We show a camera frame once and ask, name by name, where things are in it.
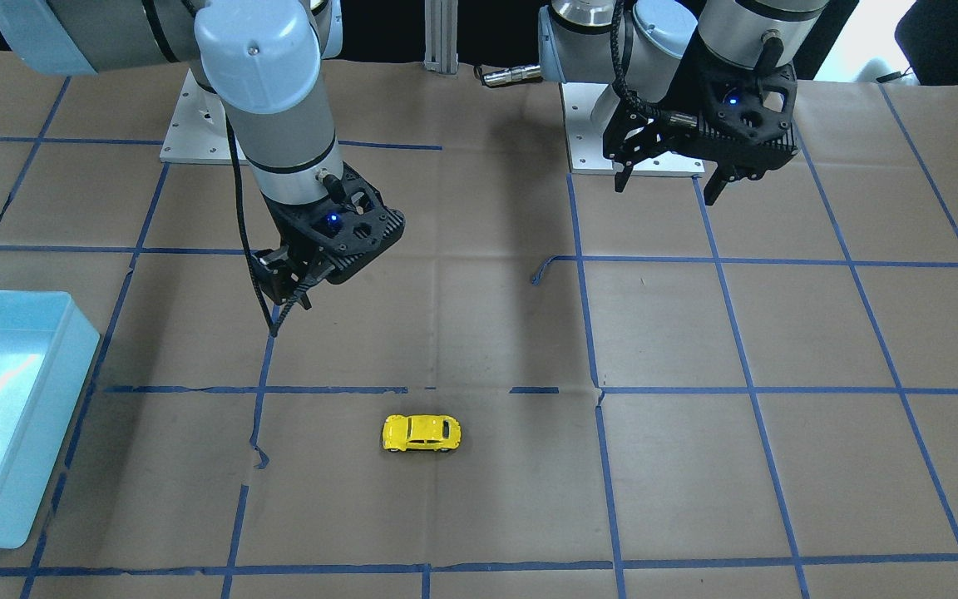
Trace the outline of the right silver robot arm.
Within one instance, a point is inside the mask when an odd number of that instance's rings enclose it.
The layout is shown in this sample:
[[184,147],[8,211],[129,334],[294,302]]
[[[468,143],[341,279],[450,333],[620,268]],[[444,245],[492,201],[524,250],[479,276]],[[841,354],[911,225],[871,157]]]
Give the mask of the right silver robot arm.
[[322,75],[343,46],[338,1],[0,1],[0,33],[34,71],[189,63],[225,113],[240,241],[277,336],[309,290],[350,280],[404,215],[341,156]]

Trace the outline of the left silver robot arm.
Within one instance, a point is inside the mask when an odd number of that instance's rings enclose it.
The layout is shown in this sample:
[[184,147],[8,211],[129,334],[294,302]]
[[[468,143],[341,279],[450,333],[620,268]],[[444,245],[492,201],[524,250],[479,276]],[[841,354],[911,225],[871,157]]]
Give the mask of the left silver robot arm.
[[666,152],[709,161],[713,205],[798,155],[793,60],[825,1],[548,1],[537,17],[542,76],[607,85],[602,156],[623,192]]

